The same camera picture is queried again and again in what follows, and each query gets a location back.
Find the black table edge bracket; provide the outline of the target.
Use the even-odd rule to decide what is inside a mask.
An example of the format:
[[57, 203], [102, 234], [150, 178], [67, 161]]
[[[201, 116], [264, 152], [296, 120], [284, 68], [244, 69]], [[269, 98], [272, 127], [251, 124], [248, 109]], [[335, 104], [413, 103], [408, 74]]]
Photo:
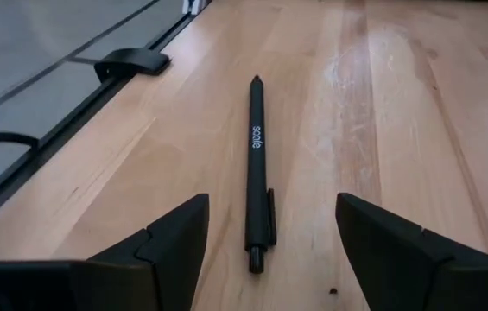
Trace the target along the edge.
[[101, 82], [133, 74], [158, 76], [170, 65], [168, 55], [147, 48], [122, 48], [107, 54], [93, 65]]

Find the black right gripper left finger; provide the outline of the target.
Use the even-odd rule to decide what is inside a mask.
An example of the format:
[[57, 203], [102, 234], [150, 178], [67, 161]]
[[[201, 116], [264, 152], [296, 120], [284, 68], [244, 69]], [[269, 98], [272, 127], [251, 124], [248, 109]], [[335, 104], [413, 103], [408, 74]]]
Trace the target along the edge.
[[190, 311], [208, 225], [196, 194], [86, 260], [0, 261], [0, 311]]

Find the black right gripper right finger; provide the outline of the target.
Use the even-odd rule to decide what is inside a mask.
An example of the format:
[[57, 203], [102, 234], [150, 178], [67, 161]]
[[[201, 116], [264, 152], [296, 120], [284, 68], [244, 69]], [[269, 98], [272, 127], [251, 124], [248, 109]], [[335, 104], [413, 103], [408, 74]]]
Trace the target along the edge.
[[371, 311], [488, 311], [487, 253], [349, 193], [335, 219]]

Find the black table border frame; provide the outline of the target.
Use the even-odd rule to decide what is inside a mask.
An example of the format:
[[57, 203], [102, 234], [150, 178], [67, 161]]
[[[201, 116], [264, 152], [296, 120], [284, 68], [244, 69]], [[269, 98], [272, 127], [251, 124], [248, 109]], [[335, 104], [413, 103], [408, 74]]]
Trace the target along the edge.
[[0, 0], [0, 206], [125, 83], [93, 65], [163, 49], [207, 0]]

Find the black click pen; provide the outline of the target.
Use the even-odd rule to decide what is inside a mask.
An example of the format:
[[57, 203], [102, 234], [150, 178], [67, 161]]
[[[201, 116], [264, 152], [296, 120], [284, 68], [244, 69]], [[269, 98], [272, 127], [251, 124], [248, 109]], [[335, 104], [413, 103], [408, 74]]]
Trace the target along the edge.
[[277, 243], [274, 189], [267, 187], [264, 85], [259, 75], [250, 82], [248, 162], [244, 249], [249, 272], [264, 272], [264, 256]]

